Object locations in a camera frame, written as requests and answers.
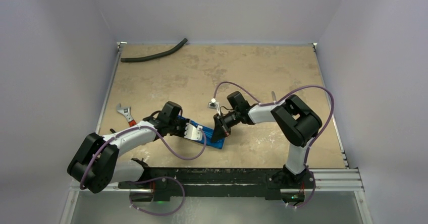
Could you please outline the silver fork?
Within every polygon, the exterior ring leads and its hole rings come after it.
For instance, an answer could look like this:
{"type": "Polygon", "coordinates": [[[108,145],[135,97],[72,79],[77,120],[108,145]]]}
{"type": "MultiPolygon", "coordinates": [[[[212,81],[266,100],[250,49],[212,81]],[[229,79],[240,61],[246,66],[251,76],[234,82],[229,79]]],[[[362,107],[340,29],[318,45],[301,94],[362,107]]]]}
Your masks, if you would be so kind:
{"type": "Polygon", "coordinates": [[[276,102],[276,101],[277,101],[277,98],[276,98],[276,94],[275,94],[275,92],[274,92],[274,91],[272,91],[272,92],[271,92],[271,96],[272,96],[272,100],[273,100],[273,102],[276,102]]]}

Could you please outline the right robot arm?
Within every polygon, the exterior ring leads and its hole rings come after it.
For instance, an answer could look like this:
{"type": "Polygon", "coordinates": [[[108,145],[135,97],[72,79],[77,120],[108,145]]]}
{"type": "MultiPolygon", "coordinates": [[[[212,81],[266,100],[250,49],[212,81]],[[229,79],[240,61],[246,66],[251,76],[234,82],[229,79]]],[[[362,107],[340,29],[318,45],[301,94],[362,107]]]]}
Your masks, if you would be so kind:
{"type": "Polygon", "coordinates": [[[235,91],[227,100],[232,110],[225,115],[213,116],[215,127],[211,136],[217,142],[231,134],[231,128],[239,123],[256,125],[277,123],[289,141],[289,153],[283,180],[289,187],[296,187],[303,181],[307,144],[314,140],[322,127],[319,116],[297,95],[290,95],[281,104],[250,105],[244,96],[235,91]]]}

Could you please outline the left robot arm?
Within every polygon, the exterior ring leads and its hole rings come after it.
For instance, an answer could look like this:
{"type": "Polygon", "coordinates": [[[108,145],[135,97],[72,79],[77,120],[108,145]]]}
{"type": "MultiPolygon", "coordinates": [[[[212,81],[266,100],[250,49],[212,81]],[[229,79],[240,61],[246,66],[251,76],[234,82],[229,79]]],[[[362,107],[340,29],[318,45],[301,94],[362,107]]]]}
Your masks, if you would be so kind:
{"type": "Polygon", "coordinates": [[[166,135],[183,137],[189,118],[181,116],[180,105],[168,101],[136,125],[109,135],[91,133],[85,137],[67,167],[67,173],[81,189],[99,193],[108,184],[119,182],[117,160],[123,154],[166,135]]]}

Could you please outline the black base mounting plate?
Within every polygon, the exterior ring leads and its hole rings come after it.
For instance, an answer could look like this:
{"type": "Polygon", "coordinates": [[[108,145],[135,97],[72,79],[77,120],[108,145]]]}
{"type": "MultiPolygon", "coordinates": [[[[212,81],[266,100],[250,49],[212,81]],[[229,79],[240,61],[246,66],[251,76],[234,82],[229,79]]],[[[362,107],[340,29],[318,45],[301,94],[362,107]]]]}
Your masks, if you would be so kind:
{"type": "Polygon", "coordinates": [[[155,201],[171,197],[258,197],[265,200],[302,202],[314,187],[313,173],[291,174],[280,169],[148,167],[135,183],[119,182],[120,189],[147,189],[155,201]]]}

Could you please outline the red handled wrench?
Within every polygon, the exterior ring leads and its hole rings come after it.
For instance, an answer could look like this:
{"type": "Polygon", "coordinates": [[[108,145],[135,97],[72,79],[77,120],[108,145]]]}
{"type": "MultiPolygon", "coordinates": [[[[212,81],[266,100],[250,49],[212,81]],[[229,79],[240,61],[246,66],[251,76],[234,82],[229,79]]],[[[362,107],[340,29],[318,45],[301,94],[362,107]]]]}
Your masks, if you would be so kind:
{"type": "Polygon", "coordinates": [[[131,115],[131,107],[130,106],[122,106],[120,103],[116,105],[116,111],[123,115],[127,120],[127,123],[130,127],[137,125],[136,121],[131,115]]]}

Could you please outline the aluminium frame rail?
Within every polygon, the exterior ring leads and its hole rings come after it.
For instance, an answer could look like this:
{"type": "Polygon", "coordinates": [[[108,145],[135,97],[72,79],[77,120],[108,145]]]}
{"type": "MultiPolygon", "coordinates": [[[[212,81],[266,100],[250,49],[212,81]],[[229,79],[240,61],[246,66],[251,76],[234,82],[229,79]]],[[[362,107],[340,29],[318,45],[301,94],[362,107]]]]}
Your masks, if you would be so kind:
{"type": "Polygon", "coordinates": [[[119,169],[117,175],[121,180],[114,183],[118,183],[120,189],[145,188],[150,181],[156,183],[157,189],[167,189],[168,177],[191,188],[211,186],[244,189],[255,187],[256,192],[264,189],[286,193],[310,189],[352,191],[363,188],[359,171],[351,169],[305,170],[303,173],[293,176],[286,169],[149,167],[145,170],[119,169]]]}

